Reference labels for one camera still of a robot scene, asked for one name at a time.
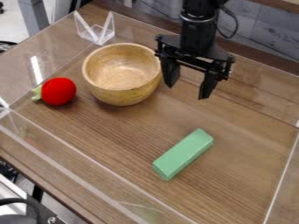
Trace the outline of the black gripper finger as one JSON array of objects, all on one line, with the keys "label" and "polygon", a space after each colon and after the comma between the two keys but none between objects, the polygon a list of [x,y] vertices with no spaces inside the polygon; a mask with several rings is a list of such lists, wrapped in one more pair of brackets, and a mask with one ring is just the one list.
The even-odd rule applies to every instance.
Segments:
[{"label": "black gripper finger", "polygon": [[220,79],[219,79],[219,74],[215,73],[213,71],[207,71],[204,73],[204,79],[200,84],[200,92],[199,92],[199,99],[208,99],[211,96],[211,93],[217,86]]},{"label": "black gripper finger", "polygon": [[180,64],[175,59],[161,56],[163,81],[168,88],[172,88],[180,78]]}]

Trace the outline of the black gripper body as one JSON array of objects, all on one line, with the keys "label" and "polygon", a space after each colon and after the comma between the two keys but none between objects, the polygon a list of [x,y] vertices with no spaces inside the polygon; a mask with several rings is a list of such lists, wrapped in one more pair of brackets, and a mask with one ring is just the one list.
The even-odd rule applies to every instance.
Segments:
[{"label": "black gripper body", "polygon": [[155,36],[155,41],[157,44],[155,56],[159,59],[161,56],[175,59],[180,66],[201,72],[212,70],[219,74],[220,81],[229,77],[236,58],[216,43],[211,45],[203,54],[199,54],[183,50],[179,35],[159,34]]}]

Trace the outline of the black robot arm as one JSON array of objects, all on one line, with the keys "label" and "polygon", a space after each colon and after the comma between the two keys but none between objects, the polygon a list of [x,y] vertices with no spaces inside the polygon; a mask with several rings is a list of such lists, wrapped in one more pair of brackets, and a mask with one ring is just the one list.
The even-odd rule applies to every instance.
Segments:
[{"label": "black robot arm", "polygon": [[229,78],[236,61],[215,43],[219,32],[217,21],[224,11],[239,25],[233,12],[225,7],[228,0],[183,0],[181,32],[179,35],[159,34],[155,37],[155,56],[160,60],[163,81],[171,88],[180,78],[180,68],[185,66],[204,73],[199,99],[207,99],[217,83]]}]

